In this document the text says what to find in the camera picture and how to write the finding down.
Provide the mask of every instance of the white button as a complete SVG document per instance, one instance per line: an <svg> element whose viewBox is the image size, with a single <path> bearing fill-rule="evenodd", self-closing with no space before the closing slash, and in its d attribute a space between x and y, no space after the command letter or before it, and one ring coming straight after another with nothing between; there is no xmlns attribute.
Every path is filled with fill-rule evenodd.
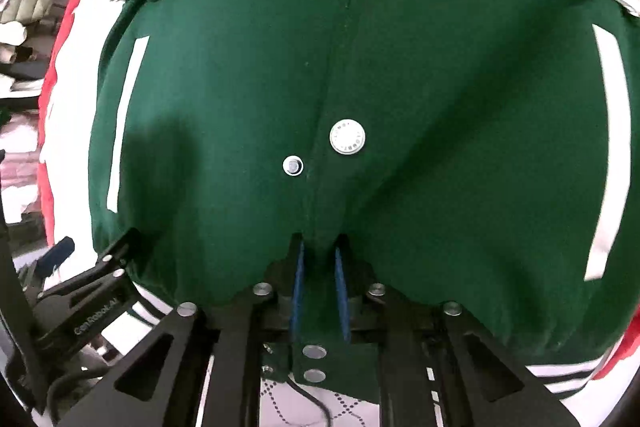
<svg viewBox="0 0 640 427"><path fill-rule="evenodd" d="M340 120L329 134L331 147L340 154L355 154L364 147L365 134L355 120Z"/></svg>
<svg viewBox="0 0 640 427"><path fill-rule="evenodd" d="M299 176L302 173L302 169L305 165L302 160L297 156L287 156L282 162L282 168L289 176Z"/></svg>
<svg viewBox="0 0 640 427"><path fill-rule="evenodd" d="M305 346L302 348L302 354L308 359L324 359L326 357L326 349L322 346Z"/></svg>
<svg viewBox="0 0 640 427"><path fill-rule="evenodd" d="M303 376L306 381L311 383L320 383L326 378L326 375L319 369L307 369Z"/></svg>

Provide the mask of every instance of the silver bolt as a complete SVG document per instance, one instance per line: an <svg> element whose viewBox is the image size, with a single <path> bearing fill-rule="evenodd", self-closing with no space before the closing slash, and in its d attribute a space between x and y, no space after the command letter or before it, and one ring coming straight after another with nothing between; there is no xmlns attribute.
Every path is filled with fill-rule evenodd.
<svg viewBox="0 0 640 427"><path fill-rule="evenodd" d="M196 311L198 311L198 307L192 302L183 302L178 306L177 312L180 317L191 317Z"/></svg>
<svg viewBox="0 0 640 427"><path fill-rule="evenodd" d="M272 291L273 286L271 286L268 282L258 282L257 285L254 286L254 294L260 297L265 297Z"/></svg>
<svg viewBox="0 0 640 427"><path fill-rule="evenodd" d="M385 285L379 282L374 282L371 286L369 286L369 294L374 297L382 297L386 292Z"/></svg>
<svg viewBox="0 0 640 427"><path fill-rule="evenodd" d="M326 357L326 349L322 346L305 346L302 348L302 354L308 359L320 360Z"/></svg>
<svg viewBox="0 0 640 427"><path fill-rule="evenodd" d="M444 303L442 307L444 312L451 317L457 317L458 315L462 315L462 306L460 306L457 302L449 301Z"/></svg>
<svg viewBox="0 0 640 427"><path fill-rule="evenodd" d="M324 372L319 369L307 369L302 375L305 380L311 383L320 383L326 378Z"/></svg>

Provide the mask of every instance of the black cable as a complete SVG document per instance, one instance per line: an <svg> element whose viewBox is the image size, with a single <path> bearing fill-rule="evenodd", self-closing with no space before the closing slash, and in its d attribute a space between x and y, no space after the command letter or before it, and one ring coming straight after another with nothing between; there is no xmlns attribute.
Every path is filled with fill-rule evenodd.
<svg viewBox="0 0 640 427"><path fill-rule="evenodd" d="M75 385L82 380L91 380L92 378L103 377L109 371L108 366L98 367L96 369L87 369L86 371L77 371L75 373L67 373L60 378L57 378L49 386L47 392L47 409L51 417L51 423L57 425L60 421L60 415L58 414L58 406L56 404L56 396L64 391L68 386Z"/></svg>
<svg viewBox="0 0 640 427"><path fill-rule="evenodd" d="M293 380L291 380L291 377L287 378L287 383L289 384L290 388L292 388L296 393L301 394L307 400L309 400L309 402L313 403L314 405L317 405L322 410L322 414L324 415L324 419L326 421L326 427L333 426L334 420L331 418L331 411L329 411L329 408L324 403L322 403L315 396L309 394L307 391L302 389L298 384L296 384Z"/></svg>

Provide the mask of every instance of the red fabric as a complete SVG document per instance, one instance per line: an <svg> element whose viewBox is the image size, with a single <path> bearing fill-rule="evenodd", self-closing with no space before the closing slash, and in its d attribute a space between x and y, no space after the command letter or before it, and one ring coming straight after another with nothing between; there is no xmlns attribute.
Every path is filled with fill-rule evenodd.
<svg viewBox="0 0 640 427"><path fill-rule="evenodd" d="M622 337L622 342L613 354L613 357L599 370L593 380L606 377L609 371L611 371L620 360L628 359L628 357L634 354L638 346L640 346L640 309L636 311L636 315L631 319L631 324L626 328L625 336Z"/></svg>
<svg viewBox="0 0 640 427"><path fill-rule="evenodd" d="M56 42L53 45L53 51L51 52L51 61L49 63L49 70L44 78L44 85L42 86L42 94L38 100L38 108L40 110L40 121L38 122L38 145L42 147L45 141L44 133L44 121L47 115L47 107L49 107L49 99L51 97L51 90L58 81L58 74L56 73L56 57L62 47L62 44L66 41L71 31L71 26L74 23L74 10L78 6L80 0L69 0L66 6L65 15L62 19L60 31L56 38ZM42 200L42 213L44 215L45 229L47 232L47 242L53 245L53 194L51 192L51 186L49 184L49 175L47 174L47 165L40 163L38 165L38 188L40 190L40 199Z"/></svg>

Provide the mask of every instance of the green fabric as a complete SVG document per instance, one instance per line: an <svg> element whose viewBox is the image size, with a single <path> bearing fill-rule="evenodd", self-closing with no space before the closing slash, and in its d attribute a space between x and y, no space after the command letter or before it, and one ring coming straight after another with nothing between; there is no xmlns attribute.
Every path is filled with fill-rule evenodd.
<svg viewBox="0 0 640 427"><path fill-rule="evenodd" d="M302 232L300 341L337 345L344 232L382 282L461 302L523 362L596 359L638 303L640 193L632 182L603 279L585 282L607 172L593 24L620 43L635 152L638 22L613 0L129 0L98 78L95 248L139 228L138 281L208 305ZM145 36L115 214L116 112ZM343 118L366 130L353 156L329 143ZM302 175L283 172L289 155ZM328 388L354 393L340 360L319 361Z"/></svg>

